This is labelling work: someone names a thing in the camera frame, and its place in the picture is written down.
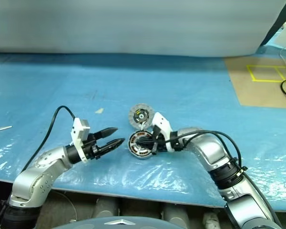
silver robotic arm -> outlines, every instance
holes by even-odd
[[[72,144],[43,153],[32,167],[17,176],[1,229],[34,228],[53,183],[62,173],[80,161],[86,163],[88,159],[100,158],[124,141],[119,138],[98,147],[96,140],[111,135],[117,128],[106,128],[94,134],[89,130],[86,120],[75,118],[71,130]]]
[[[246,168],[237,164],[237,159],[231,157],[216,135],[199,128],[173,132],[168,120],[159,112],[155,113],[152,125],[153,132],[142,135],[133,144],[152,154],[157,151],[174,152],[183,149],[193,152],[217,185],[223,200],[227,202],[225,209],[236,229],[282,229],[275,223],[278,219],[271,206],[244,172]]]
[[[195,130],[197,129],[181,129],[177,136]],[[179,138],[179,144],[184,145],[191,137],[193,135]],[[194,138],[187,144],[186,150],[195,153],[217,185],[223,200],[227,201],[225,209],[234,227],[281,229],[274,223],[271,211],[245,176],[244,170],[238,168],[236,160],[227,154],[216,137],[201,135]]]

